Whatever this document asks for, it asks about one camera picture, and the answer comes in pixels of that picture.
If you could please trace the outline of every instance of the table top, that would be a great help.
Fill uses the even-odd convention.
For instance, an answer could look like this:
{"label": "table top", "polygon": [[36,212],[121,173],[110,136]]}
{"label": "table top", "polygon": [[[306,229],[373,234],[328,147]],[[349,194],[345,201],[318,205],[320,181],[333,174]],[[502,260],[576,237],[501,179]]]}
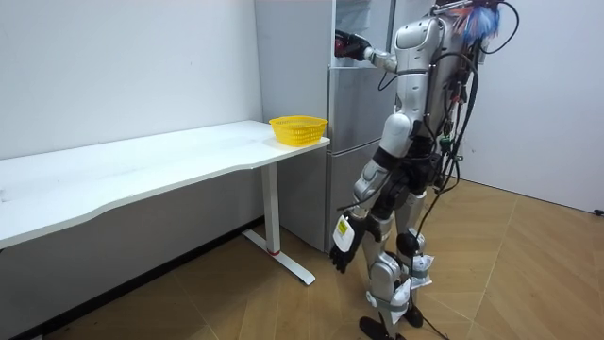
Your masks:
{"label": "table top", "polygon": [[0,249],[328,144],[287,146],[269,125],[243,121],[0,161]]}

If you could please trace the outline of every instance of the yellow basket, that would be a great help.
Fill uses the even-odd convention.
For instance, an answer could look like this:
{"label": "yellow basket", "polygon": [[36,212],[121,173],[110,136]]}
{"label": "yellow basket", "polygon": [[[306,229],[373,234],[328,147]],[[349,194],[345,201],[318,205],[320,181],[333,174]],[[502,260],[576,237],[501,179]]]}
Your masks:
{"label": "yellow basket", "polygon": [[285,145],[312,145],[321,139],[327,120],[309,116],[289,116],[269,121],[277,140]]}

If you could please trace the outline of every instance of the table leg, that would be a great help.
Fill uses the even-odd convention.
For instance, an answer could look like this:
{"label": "table leg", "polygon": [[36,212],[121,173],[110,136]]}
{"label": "table leg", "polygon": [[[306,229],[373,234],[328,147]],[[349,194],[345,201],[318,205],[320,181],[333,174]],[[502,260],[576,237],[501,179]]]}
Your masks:
{"label": "table leg", "polygon": [[266,227],[266,240],[262,239],[256,232],[246,230],[243,235],[256,245],[264,249],[269,255],[283,264],[301,281],[310,285],[314,282],[314,276],[303,266],[296,263],[289,256],[281,252],[279,240],[279,214],[277,195],[277,164],[271,163],[261,168],[262,171],[262,195],[264,196],[264,226]]}

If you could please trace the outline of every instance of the wooden floor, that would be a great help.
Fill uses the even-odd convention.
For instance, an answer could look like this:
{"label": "wooden floor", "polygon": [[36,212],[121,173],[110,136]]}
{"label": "wooden floor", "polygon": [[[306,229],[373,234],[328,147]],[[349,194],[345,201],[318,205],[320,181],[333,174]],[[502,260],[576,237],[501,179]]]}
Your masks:
{"label": "wooden floor", "polygon": [[[425,235],[434,283],[418,306],[450,339],[604,339],[604,219],[463,182],[441,198]],[[357,322],[376,312],[362,251],[341,275],[327,255],[281,236],[317,278],[310,287],[239,237],[47,338],[366,339]]]}

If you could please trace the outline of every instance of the gray refrigerator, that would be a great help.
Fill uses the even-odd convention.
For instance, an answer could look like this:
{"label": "gray refrigerator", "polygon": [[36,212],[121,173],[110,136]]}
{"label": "gray refrigerator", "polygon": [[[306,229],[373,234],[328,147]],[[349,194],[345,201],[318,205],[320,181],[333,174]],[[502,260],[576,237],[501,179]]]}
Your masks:
{"label": "gray refrigerator", "polygon": [[264,121],[297,114],[329,121],[327,150],[277,164],[280,224],[319,250],[331,249],[337,208],[352,202],[393,113],[396,89],[395,81],[379,91],[384,72],[368,62],[334,58],[334,29],[386,50],[393,25],[414,15],[405,7],[416,1],[256,1]]}

